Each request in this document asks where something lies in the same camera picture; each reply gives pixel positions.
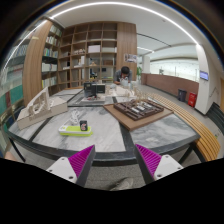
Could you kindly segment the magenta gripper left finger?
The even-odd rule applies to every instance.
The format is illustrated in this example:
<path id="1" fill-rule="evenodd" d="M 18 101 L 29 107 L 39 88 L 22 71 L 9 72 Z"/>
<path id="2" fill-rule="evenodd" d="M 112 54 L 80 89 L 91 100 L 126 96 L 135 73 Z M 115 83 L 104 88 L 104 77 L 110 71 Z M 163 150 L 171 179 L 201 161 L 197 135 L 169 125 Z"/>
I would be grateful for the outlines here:
<path id="1" fill-rule="evenodd" d="M 71 157 L 60 157 L 47 171 L 84 187 L 95 157 L 95 146 L 89 146 Z"/>

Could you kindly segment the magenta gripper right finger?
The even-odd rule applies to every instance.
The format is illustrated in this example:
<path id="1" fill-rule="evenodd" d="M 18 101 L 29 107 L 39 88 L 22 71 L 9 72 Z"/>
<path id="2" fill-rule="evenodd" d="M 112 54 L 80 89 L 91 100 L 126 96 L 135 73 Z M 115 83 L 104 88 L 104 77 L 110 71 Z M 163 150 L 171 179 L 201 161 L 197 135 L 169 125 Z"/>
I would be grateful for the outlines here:
<path id="1" fill-rule="evenodd" d="M 136 144 L 134 153 L 146 184 L 183 169 L 170 155 L 161 156 L 139 144 Z"/>

